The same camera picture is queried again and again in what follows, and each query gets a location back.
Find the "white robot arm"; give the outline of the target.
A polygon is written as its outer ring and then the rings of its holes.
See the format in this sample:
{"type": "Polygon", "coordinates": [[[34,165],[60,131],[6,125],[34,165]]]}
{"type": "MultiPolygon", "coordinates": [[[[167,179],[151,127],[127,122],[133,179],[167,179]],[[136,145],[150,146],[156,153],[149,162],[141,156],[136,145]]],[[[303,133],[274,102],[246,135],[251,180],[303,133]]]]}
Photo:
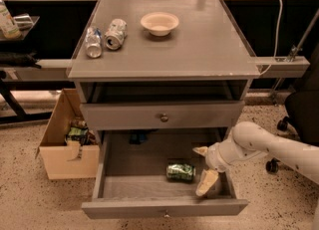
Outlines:
{"type": "Polygon", "coordinates": [[[196,195],[203,196],[216,182],[218,173],[236,161],[272,155],[291,169],[319,184],[319,147],[274,135],[260,125],[242,121],[236,124],[227,139],[211,146],[195,147],[204,157],[204,169],[196,187],[196,195]]]}

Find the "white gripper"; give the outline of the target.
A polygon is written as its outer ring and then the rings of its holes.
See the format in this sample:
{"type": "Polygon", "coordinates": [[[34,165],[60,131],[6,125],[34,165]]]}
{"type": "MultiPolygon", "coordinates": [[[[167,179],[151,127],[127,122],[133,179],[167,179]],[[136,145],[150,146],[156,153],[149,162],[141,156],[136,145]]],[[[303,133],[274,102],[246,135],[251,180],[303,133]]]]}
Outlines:
{"type": "Polygon", "coordinates": [[[225,172],[233,162],[244,158],[243,148],[232,139],[217,142],[210,147],[194,147],[192,150],[201,156],[205,156],[205,162],[211,168],[202,171],[199,184],[195,190],[197,196],[203,196],[207,193],[217,181],[218,172],[225,172]]]}

